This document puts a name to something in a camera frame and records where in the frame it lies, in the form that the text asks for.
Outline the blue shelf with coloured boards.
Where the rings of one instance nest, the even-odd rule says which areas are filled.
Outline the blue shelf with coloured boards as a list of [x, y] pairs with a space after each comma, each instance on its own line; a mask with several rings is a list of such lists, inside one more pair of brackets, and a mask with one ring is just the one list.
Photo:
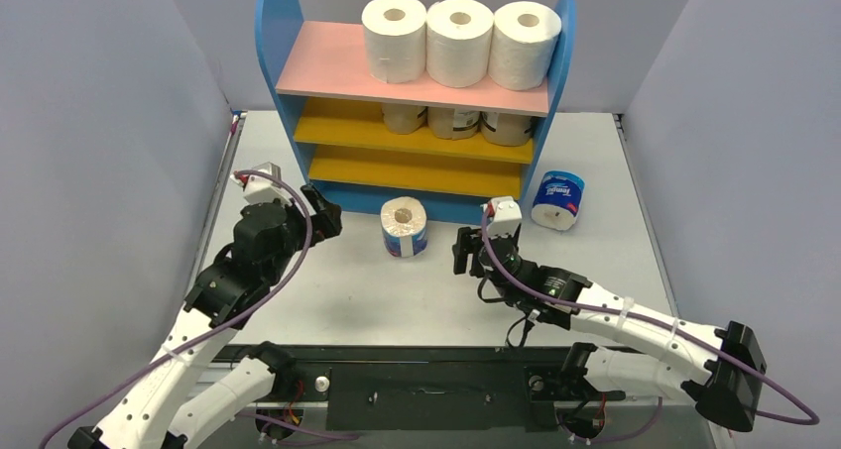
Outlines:
[[[561, 31], [547, 77], [532, 90], [507, 90], [485, 78], [448, 88], [428, 76], [387, 84], [370, 75], [359, 24], [310, 21], [300, 0], [257, 0], [258, 64], [305, 180], [344, 210], [376, 214], [412, 196], [436, 221], [474, 224], [495, 196], [524, 198], [535, 176], [568, 77], [577, 33], [574, 0], [557, 0]], [[385, 102], [465, 108], [531, 118], [521, 146], [481, 136], [437, 138], [429, 128], [389, 132]]]

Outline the brown printed paper roll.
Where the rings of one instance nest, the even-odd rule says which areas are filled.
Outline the brown printed paper roll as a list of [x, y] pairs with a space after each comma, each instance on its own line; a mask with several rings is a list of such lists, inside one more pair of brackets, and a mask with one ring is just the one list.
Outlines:
[[411, 134], [426, 123], [425, 106], [382, 103], [381, 111], [387, 130], [394, 134]]

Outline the white roll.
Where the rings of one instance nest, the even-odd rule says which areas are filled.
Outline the white roll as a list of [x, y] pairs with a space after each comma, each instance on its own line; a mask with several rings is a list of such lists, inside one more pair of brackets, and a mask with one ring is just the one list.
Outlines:
[[509, 90], [540, 86], [561, 31], [559, 15], [541, 3], [516, 1], [500, 7], [494, 13], [489, 76]]
[[370, 74], [385, 83], [406, 83], [426, 65], [426, 8], [419, 0], [371, 0], [361, 14]]
[[443, 0], [426, 13], [426, 72], [452, 88], [472, 86], [487, 74], [494, 13], [476, 0]]

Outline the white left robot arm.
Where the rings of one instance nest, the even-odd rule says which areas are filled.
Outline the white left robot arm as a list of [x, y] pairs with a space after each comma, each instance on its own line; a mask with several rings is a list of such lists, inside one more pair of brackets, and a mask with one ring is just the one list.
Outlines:
[[268, 343], [226, 383], [187, 397], [250, 316], [291, 279], [307, 250], [342, 230], [340, 206], [310, 184], [293, 192], [253, 175], [243, 190], [248, 204], [232, 241], [196, 277], [154, 359], [119, 386], [124, 396], [105, 417], [74, 431], [68, 447], [194, 448], [256, 399], [293, 392], [293, 358]]

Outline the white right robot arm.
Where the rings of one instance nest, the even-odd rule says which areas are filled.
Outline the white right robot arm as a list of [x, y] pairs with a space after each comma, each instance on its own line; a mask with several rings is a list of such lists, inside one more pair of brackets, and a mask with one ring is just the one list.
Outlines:
[[753, 329], [671, 318], [562, 268], [519, 255], [515, 237], [486, 248], [478, 228], [461, 227], [453, 271], [491, 283], [495, 302], [521, 311], [525, 326], [555, 325], [606, 338], [630, 353], [574, 345], [559, 370], [573, 396], [595, 392], [654, 395], [693, 403], [707, 420], [738, 432], [754, 428], [767, 363]]

